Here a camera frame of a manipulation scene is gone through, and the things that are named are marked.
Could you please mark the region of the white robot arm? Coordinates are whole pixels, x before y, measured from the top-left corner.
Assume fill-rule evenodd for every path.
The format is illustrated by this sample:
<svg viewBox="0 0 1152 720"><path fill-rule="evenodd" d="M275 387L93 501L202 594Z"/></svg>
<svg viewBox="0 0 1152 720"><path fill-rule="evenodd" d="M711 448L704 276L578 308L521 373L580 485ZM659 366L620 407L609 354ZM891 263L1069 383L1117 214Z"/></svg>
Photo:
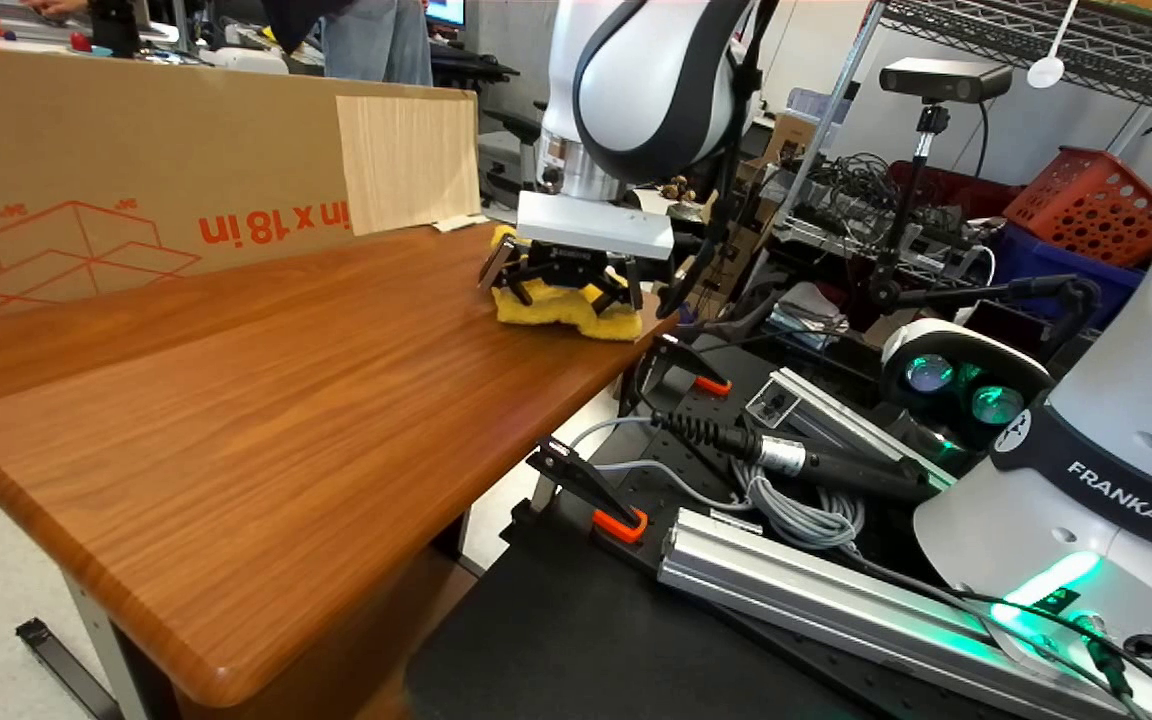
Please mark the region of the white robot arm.
<svg viewBox="0 0 1152 720"><path fill-rule="evenodd" d="M745 124L747 0L562 0L544 128L615 182L663 182ZM987 429L953 487L835 448L732 434L757 476L913 495L949 588L1042 644L1052 629L1152 659L1152 270L1036 401Z"/></svg>

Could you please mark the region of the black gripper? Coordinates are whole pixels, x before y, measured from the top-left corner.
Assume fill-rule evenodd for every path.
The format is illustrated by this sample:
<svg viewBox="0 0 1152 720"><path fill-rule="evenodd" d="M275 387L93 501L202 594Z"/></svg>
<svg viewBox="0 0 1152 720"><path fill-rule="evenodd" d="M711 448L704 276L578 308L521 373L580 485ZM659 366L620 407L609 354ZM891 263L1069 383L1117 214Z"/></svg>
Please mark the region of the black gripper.
<svg viewBox="0 0 1152 720"><path fill-rule="evenodd" d="M609 254L591 248L565 248L565 246L524 246L503 238L483 270L482 281L489 288L503 288L524 308L542 304L542 291L591 291L591 314L605 317L613 304L641 304L641 281L627 263L613 260Z"/></svg>

